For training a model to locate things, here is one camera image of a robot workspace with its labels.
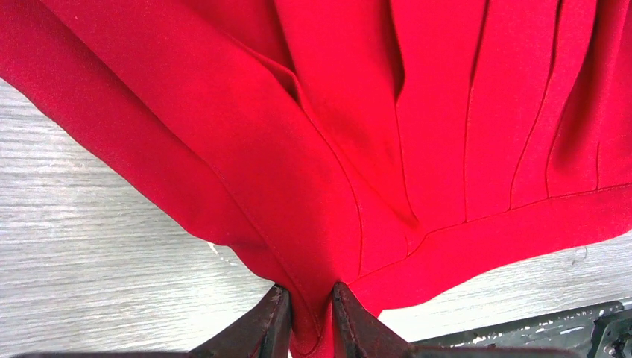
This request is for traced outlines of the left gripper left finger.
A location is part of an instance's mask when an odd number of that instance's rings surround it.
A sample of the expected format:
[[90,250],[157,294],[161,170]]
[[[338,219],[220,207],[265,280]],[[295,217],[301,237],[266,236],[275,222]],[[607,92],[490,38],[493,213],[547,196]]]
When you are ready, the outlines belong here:
[[189,351],[31,351],[18,357],[287,357],[289,293],[273,286],[251,310]]

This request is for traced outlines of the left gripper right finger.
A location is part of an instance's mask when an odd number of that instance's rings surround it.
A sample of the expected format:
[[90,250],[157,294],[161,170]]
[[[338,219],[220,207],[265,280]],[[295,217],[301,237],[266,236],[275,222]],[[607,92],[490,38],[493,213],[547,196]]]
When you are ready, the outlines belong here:
[[358,301],[351,289],[337,282],[332,289],[336,357],[576,357],[572,351],[551,348],[451,348],[405,341]]

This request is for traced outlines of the red skirt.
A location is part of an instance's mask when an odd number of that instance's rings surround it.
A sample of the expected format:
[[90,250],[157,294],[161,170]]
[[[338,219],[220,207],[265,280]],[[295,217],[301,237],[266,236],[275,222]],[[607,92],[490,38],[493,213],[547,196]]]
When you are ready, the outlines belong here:
[[1,77],[190,234],[372,313],[631,229],[629,1],[3,1]]

